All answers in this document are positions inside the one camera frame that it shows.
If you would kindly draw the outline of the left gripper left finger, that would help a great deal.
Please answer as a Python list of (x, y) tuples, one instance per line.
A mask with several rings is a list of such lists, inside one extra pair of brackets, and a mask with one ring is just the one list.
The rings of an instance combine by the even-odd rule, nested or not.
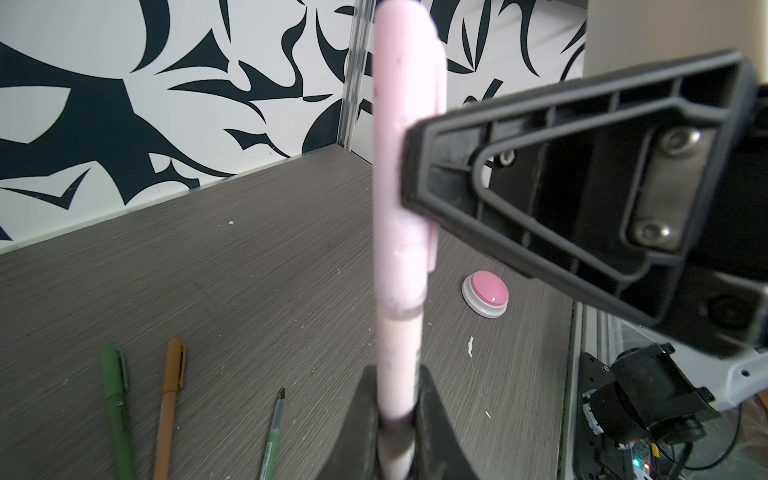
[(376, 367), (363, 369), (336, 442), (317, 479), (371, 480), (378, 475)]

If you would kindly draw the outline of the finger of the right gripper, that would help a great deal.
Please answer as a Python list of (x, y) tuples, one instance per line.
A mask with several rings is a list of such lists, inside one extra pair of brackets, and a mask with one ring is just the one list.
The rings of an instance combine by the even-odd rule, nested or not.
[(767, 343), (767, 88), (723, 51), (474, 103), (405, 135), (402, 201), (720, 358)]

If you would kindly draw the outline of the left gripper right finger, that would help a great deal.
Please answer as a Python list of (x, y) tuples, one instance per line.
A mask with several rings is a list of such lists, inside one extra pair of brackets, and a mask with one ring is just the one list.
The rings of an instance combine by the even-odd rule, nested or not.
[(416, 405), (416, 478), (478, 478), (459, 444), (433, 376), (424, 364), (419, 370)]

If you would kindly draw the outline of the dark green pen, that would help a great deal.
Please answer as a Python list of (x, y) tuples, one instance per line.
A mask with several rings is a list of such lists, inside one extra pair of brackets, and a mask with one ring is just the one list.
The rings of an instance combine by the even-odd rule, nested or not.
[(270, 429), (262, 456), (261, 469), (257, 477), (258, 480), (272, 480), (274, 478), (285, 406), (286, 389), (281, 387), (274, 406)]

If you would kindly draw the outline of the orange pen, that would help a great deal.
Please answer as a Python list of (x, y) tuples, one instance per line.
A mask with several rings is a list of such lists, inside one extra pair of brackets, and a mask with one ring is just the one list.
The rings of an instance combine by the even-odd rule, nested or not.
[(162, 395), (153, 471), (154, 480), (167, 480), (169, 478), (176, 398), (177, 393), (174, 391)]

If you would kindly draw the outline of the orange pen cap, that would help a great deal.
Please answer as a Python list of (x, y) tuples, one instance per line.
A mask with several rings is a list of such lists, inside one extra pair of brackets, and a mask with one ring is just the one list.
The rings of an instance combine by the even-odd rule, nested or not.
[(186, 346), (176, 338), (167, 344), (162, 394), (177, 393), (183, 385)]

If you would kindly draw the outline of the light green pen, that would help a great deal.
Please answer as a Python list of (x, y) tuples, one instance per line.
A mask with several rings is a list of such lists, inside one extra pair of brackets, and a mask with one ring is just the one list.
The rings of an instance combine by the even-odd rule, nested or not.
[(135, 471), (133, 468), (130, 429), (125, 402), (121, 398), (116, 397), (107, 402), (107, 407), (117, 478), (120, 480), (133, 480), (135, 478)]

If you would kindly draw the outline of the light green pen cap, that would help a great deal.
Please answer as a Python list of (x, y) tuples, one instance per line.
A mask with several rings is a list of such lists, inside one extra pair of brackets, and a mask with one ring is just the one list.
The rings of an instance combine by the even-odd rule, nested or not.
[(99, 355), (104, 398), (123, 397), (128, 391), (128, 376), (121, 350), (114, 345), (106, 345), (100, 349)]

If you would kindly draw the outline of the pink pen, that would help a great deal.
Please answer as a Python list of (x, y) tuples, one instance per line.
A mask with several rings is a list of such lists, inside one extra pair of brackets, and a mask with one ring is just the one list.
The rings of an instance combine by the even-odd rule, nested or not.
[(407, 479), (415, 451), (415, 408), (423, 313), (395, 319), (377, 317), (378, 459), (383, 479)]

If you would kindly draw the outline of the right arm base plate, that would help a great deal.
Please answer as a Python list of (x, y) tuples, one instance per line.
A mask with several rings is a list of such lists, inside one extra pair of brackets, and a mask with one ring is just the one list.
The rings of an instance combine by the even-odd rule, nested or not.
[(576, 423), (573, 442), (573, 472), (576, 479), (623, 479), (626, 455), (602, 433), (589, 424), (584, 404), (586, 394), (608, 385), (613, 376), (607, 367), (589, 353), (582, 353), (578, 363)]

